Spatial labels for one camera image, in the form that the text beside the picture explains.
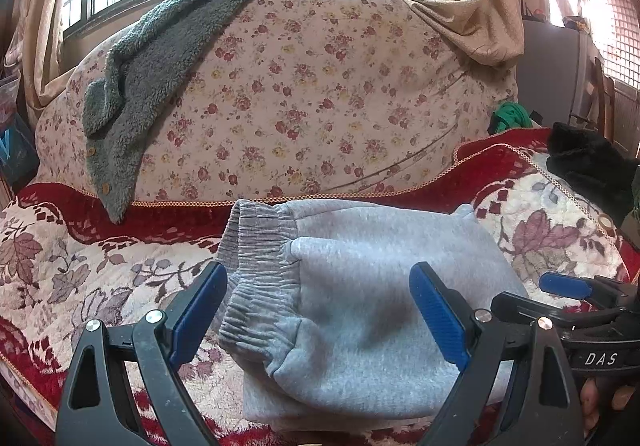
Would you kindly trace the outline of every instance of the wooden chair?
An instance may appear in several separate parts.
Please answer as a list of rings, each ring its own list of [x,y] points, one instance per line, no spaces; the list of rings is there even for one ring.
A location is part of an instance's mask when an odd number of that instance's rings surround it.
[[[596,91],[598,93],[598,124],[600,135],[613,143],[616,118],[616,90],[613,80],[604,75],[602,62],[595,59],[594,65]]]

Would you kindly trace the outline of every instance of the gray fabric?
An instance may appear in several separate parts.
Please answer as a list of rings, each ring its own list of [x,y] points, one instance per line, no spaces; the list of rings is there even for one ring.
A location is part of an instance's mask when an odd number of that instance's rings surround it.
[[[244,414],[280,429],[361,429],[434,415],[458,371],[408,289],[428,261],[473,308],[527,296],[469,205],[451,215],[341,200],[238,201],[218,248],[230,275],[221,346]],[[492,400],[504,394],[500,368]]]
[[[129,205],[153,122],[247,1],[165,0],[116,42],[104,78],[87,87],[87,168],[112,222]]]

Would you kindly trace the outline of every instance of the finger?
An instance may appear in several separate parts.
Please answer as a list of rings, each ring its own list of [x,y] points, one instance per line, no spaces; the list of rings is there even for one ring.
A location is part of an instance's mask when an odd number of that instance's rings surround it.
[[[598,388],[593,378],[587,379],[580,391],[580,401],[582,402],[582,414],[587,416],[592,414],[598,406]]]
[[[584,417],[584,432],[585,436],[597,425],[600,419],[600,412],[598,409],[591,412],[589,415]]]
[[[631,399],[631,396],[634,395],[636,388],[634,386],[621,386],[616,390],[616,393],[613,394],[613,399],[611,400],[611,407],[619,412],[620,410],[624,410],[626,404]]]

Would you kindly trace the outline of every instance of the black robotic device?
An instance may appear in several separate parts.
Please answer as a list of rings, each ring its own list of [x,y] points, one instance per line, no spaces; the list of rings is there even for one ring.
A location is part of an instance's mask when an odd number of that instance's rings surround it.
[[[599,311],[570,314],[501,293],[491,311],[473,311],[427,263],[410,290],[445,359],[460,375],[420,446],[466,446],[501,361],[511,378],[486,446],[630,446],[640,440],[640,390],[586,439],[578,397],[587,377],[630,379],[640,372],[640,299],[635,285],[547,273],[543,291],[585,299]],[[226,272],[211,263],[166,311],[135,325],[87,322],[65,381],[57,446],[146,446],[125,362],[137,362],[150,402],[173,446],[217,445],[177,369],[193,359],[226,293]]]

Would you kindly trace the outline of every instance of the floral blanket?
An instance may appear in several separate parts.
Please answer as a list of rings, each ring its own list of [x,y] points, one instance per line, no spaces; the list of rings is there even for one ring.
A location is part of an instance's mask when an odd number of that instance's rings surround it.
[[[554,269],[629,282],[640,259],[619,236],[603,232],[597,207],[546,171],[546,135],[546,129],[514,129],[468,143],[452,168],[425,185],[352,198],[443,212],[469,202],[533,298],[575,304],[541,293],[540,274]],[[108,325],[133,323],[149,309],[165,307],[215,258],[230,207],[134,205],[116,226],[96,198],[41,183],[25,188],[0,214],[0,373],[47,426],[55,428],[83,323],[94,317]],[[129,376],[145,428],[156,444],[166,444],[139,372],[131,368]],[[180,376],[222,444],[392,446],[414,444],[424,432],[418,423],[360,435],[279,434],[248,423],[242,418],[242,371],[212,334]],[[487,410],[476,440],[492,412]]]

